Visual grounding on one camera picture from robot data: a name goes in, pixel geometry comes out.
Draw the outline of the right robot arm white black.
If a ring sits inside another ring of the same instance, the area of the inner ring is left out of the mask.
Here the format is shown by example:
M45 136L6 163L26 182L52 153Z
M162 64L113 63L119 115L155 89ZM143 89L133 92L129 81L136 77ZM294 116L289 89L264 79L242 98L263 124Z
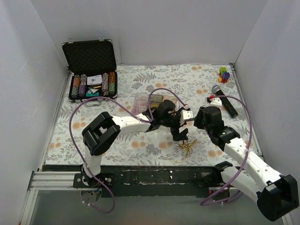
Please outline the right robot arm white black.
M224 125L219 108L201 107L194 126L204 129L216 146L243 167L246 174L240 173L231 185L256 202L268 220L276 221L299 207L296 179L290 174L282 175L254 152L248 151L240 135Z

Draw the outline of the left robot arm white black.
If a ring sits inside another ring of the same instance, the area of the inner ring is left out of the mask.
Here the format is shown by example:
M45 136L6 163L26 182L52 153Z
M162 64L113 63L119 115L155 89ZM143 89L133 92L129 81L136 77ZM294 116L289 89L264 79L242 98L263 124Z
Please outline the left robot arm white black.
M180 131L180 128L194 119L193 112L188 106L177 111L175 108L172 101L165 100L154 110L146 110L136 116L118 117L108 112L99 114L82 132L85 162L81 173L84 183L91 188L99 184L102 155L120 135L152 132L164 126L170 128L174 141L188 140L188 129Z

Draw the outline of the floral patterned table mat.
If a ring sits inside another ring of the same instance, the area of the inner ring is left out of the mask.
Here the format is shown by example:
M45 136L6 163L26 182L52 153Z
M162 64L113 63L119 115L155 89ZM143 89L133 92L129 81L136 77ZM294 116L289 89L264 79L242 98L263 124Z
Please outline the floral patterned table mat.
M57 122L45 157L44 168L63 168L80 165L84 153L82 131L101 112L114 116L128 116L139 92L154 91L159 95L177 95L194 113L206 106L206 98L218 82L219 66L118 66L118 97L116 103L72 103L65 90ZM119 136L103 155L103 165L158 165L158 166L213 166L233 159L215 146L204 130L186 124L188 150L179 148L170 130L160 127L148 133L131 133Z

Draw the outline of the amber plastic box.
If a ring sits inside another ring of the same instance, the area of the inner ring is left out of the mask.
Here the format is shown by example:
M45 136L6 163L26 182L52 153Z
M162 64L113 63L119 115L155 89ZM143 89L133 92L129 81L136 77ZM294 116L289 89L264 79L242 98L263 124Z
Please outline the amber plastic box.
M172 101L175 104L175 108L179 109L180 103L174 95L163 95L162 101L164 102L165 100Z

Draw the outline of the smoky grey plastic box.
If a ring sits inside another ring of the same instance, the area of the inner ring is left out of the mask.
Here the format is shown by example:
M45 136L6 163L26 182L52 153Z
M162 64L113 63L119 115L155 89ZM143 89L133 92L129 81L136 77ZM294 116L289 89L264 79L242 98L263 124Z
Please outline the smoky grey plastic box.
M150 96L150 108L152 111L159 107L159 105L162 103L162 98L163 95L158 94L152 94Z

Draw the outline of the clear plastic box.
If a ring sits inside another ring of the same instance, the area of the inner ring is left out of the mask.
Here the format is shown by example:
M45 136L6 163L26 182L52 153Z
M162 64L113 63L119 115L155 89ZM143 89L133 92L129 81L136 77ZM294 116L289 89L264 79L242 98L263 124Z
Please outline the clear plastic box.
M142 92L139 92L135 95L132 114L138 115L148 109L148 97L149 95L147 93Z

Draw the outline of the black handheld microphone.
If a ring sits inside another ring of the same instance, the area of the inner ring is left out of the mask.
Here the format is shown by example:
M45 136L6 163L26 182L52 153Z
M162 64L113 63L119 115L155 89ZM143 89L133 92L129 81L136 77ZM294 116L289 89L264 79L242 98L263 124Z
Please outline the black handheld microphone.
M226 111L229 113L229 115L232 117L232 118L235 118L237 117L239 114L238 112L236 111L236 109L233 107L233 105L231 104L231 102L228 100L227 97L225 97L225 94L224 92L221 90L220 86L219 85L214 85L212 87L212 93L215 95L215 96L221 96L220 100L222 102L222 105L223 107L226 109Z

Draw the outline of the colourful toy block train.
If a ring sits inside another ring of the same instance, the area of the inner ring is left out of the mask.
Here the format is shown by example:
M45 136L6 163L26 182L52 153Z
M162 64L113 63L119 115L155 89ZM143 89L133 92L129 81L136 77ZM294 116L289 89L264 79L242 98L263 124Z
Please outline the colourful toy block train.
M227 83L230 79L230 73L227 71L225 67L221 67L217 72L219 75L218 82L219 83Z

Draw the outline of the white playing card deck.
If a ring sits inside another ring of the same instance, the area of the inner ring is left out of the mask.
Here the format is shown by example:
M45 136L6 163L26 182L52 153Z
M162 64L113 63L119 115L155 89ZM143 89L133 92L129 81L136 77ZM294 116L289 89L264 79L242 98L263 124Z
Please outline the white playing card deck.
M102 75L88 76L87 85L100 85L102 83Z

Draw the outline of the black poker chip case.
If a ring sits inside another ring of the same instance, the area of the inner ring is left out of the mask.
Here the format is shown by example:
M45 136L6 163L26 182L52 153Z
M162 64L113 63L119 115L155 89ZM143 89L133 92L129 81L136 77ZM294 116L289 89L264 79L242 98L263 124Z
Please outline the black poker chip case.
M116 99L118 96L118 74L112 40L65 42L62 50L71 75L68 99L72 103L81 103L92 97L104 96ZM108 78L94 93L92 85L81 83L84 78L105 75Z

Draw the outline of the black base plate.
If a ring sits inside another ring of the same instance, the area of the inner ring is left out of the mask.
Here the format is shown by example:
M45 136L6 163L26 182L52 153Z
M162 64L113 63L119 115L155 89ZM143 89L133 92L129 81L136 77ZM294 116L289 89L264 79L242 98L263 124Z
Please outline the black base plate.
M205 198L223 183L212 166L108 166L97 178L121 196L196 196Z

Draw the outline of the aluminium frame rail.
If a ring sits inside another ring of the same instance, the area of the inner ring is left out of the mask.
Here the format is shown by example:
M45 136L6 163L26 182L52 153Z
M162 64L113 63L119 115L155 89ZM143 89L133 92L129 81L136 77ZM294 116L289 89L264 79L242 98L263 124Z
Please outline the aluminium frame rail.
M268 225L252 199L201 206L196 196L121 196L84 184L77 166L34 172L23 225Z

